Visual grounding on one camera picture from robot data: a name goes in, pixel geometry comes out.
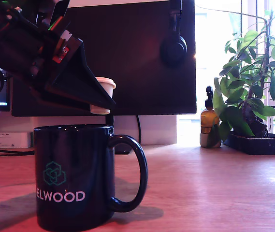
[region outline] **mug handle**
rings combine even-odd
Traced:
[[[144,151],[140,146],[140,144],[135,139],[127,135],[114,135],[109,138],[108,146],[110,148],[114,148],[117,144],[120,144],[120,143],[125,143],[130,147],[132,147],[138,159],[139,169],[140,169],[140,178],[141,178],[138,192],[132,201],[123,202],[117,199],[116,197],[112,197],[111,200],[109,201],[109,208],[111,210],[113,210],[114,212],[124,213],[135,209],[144,198],[146,188],[147,188],[147,182],[148,182],[148,167],[147,167],[147,161],[146,161]]]

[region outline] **wall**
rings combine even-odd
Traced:
[[[155,0],[71,0],[70,7],[119,4]],[[142,144],[174,144],[177,141],[176,116],[141,116]],[[60,124],[104,123],[103,116],[75,117],[13,117],[10,112],[0,112],[0,131],[32,131],[33,128]],[[116,116],[115,133],[138,138],[138,127],[134,116]]]

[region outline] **wooden desk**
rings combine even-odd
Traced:
[[[141,205],[94,232],[275,232],[275,156],[228,147],[145,147],[148,190]],[[116,156],[116,195],[138,188],[136,157]],[[0,157],[0,231],[39,232],[34,157]]]

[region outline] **pump bottle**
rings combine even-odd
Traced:
[[[213,89],[211,86],[206,88],[207,100],[205,101],[205,107],[201,113],[201,134],[200,134],[200,144],[201,147],[207,147],[207,138],[208,134],[213,126],[213,124],[217,124],[219,126],[219,117],[216,115],[213,109]],[[220,147],[221,141],[219,141],[213,147]]]

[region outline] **mug rim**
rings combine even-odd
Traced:
[[[35,127],[34,131],[79,131],[79,130],[91,130],[91,129],[111,129],[113,126],[107,126],[104,124],[65,124],[65,125],[53,125]]]

